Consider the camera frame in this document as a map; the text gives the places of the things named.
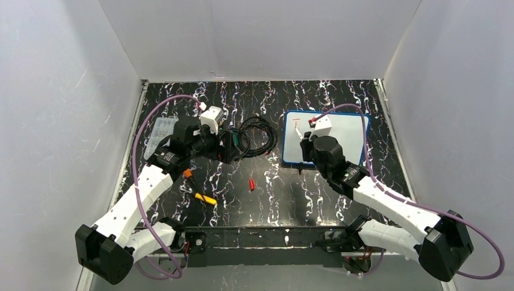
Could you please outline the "white red whiteboard marker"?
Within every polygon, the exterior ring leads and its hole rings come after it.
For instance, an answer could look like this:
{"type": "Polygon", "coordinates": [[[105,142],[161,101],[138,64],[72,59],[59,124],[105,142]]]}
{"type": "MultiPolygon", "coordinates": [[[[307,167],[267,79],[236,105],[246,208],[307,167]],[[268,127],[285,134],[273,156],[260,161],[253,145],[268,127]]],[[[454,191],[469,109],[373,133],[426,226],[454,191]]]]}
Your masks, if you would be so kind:
{"type": "Polygon", "coordinates": [[[298,135],[300,140],[302,140],[304,138],[304,134],[299,130],[299,128],[295,127],[295,132],[298,135]]]}

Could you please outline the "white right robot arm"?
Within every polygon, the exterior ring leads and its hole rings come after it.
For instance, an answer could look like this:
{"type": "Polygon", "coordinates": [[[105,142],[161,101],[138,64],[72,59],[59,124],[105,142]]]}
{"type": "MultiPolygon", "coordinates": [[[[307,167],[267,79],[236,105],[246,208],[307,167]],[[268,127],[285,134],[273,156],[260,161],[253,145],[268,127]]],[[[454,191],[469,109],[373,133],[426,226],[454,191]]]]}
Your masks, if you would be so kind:
{"type": "Polygon", "coordinates": [[[332,136],[305,132],[300,142],[305,162],[314,163],[338,194],[381,212],[396,223],[387,226],[360,218],[347,233],[364,246],[380,247],[416,260],[434,278],[448,282],[474,251],[461,216],[450,210],[437,214],[375,182],[369,171],[347,161],[332,136]]]}

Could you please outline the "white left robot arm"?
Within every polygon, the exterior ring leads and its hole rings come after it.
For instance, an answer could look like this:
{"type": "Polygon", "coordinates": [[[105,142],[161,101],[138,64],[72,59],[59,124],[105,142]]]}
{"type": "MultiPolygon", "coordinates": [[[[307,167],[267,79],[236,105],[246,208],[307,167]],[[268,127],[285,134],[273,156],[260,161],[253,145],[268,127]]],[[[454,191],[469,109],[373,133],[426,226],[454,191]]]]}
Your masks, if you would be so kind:
{"type": "Polygon", "coordinates": [[[122,198],[92,226],[78,228],[79,264],[115,285],[141,258],[159,249],[168,252],[182,231],[180,223],[168,218],[150,224],[146,212],[183,177],[192,159],[234,160],[237,149],[221,124],[220,118],[206,115],[179,118],[122,198]]]}

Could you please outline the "blue framed whiteboard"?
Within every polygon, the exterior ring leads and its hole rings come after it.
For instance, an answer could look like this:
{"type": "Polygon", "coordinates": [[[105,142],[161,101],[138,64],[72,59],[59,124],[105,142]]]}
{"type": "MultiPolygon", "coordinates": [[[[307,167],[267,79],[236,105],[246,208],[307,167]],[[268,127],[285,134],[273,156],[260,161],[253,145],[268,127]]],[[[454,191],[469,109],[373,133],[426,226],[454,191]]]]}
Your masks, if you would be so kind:
{"type": "MultiPolygon", "coordinates": [[[[321,115],[321,112],[289,110],[285,114],[284,143],[282,147],[282,161],[284,164],[298,164],[303,162],[301,140],[295,132],[295,127],[305,134],[311,132],[309,120],[321,115]]],[[[346,160],[361,164],[364,159],[364,138],[361,117],[357,113],[330,113],[332,123],[329,136],[337,139],[343,149],[346,160]]]]}

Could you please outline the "clear plastic screw box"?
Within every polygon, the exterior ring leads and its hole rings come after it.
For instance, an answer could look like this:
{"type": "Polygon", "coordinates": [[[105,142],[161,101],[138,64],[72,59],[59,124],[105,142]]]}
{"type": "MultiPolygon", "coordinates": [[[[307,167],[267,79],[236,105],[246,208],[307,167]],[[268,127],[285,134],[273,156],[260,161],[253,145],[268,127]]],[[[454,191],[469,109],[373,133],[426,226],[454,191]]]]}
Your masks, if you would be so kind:
{"type": "Polygon", "coordinates": [[[152,126],[150,136],[146,139],[143,158],[149,159],[156,150],[158,144],[173,133],[178,118],[158,117],[152,126]]]}

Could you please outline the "green handled screwdriver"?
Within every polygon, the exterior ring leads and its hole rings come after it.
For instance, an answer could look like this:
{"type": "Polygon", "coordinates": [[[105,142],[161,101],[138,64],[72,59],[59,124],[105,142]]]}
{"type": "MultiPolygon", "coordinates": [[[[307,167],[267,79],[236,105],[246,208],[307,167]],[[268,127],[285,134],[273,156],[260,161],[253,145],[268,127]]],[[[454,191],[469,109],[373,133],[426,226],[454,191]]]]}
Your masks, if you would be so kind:
{"type": "Polygon", "coordinates": [[[233,139],[234,146],[238,147],[239,146],[238,134],[235,131],[232,131],[232,139],[233,139]]]}

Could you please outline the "yellow handled screwdriver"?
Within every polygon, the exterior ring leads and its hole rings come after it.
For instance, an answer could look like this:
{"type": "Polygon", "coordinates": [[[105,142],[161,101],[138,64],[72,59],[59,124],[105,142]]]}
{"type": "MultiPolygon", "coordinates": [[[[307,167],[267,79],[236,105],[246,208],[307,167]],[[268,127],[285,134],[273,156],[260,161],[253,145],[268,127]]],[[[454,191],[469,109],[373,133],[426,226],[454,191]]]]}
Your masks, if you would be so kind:
{"type": "Polygon", "coordinates": [[[215,199],[200,193],[195,193],[195,198],[213,206],[217,205],[217,201],[215,199]]]}

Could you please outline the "aluminium front rail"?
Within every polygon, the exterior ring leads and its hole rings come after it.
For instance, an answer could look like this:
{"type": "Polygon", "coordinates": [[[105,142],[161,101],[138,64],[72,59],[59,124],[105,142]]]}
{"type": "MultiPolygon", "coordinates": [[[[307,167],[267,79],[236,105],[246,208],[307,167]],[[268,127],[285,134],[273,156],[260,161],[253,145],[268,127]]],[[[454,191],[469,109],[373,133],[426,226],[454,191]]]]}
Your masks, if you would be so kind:
{"type": "Polygon", "coordinates": [[[189,246],[189,253],[207,249],[305,249],[357,252],[373,247],[417,259],[422,243],[404,229],[367,221],[358,227],[186,227],[156,224],[155,232],[173,250],[189,246]]]}

